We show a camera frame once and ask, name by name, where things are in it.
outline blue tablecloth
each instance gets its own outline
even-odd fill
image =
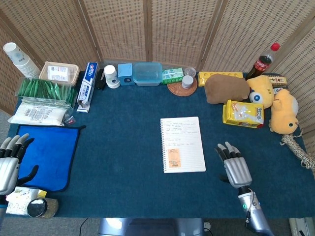
[[[177,97],[167,86],[124,86],[95,90],[90,112],[74,115],[76,126],[87,127],[68,188],[50,194],[60,203],[57,216],[244,218],[238,191],[219,180],[225,171],[214,147],[225,141],[245,157],[267,218],[315,215],[314,177],[279,145],[281,135],[269,131],[270,110],[263,128],[226,125],[222,104],[208,104],[204,87]],[[192,116],[199,117],[206,172],[164,174],[159,120]],[[16,128],[10,127],[10,136]]]

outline notebook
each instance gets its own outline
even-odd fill
[[[164,173],[206,171],[198,117],[162,118]]]

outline spiral binding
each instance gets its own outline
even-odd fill
[[[161,126],[161,138],[162,138],[162,154],[163,154],[163,170],[166,171],[167,165],[166,165],[166,153],[165,153],[165,147],[164,147],[164,135],[163,135],[163,122],[160,120],[160,126]]]

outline coca-cola bottle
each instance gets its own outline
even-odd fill
[[[247,74],[246,80],[261,75],[275,58],[276,51],[280,48],[279,43],[271,45],[270,49],[260,55],[259,59],[255,62],[251,71]]]

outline black cap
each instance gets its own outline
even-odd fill
[[[28,204],[27,212],[30,217],[40,217],[47,210],[47,202],[43,198],[36,198]]]

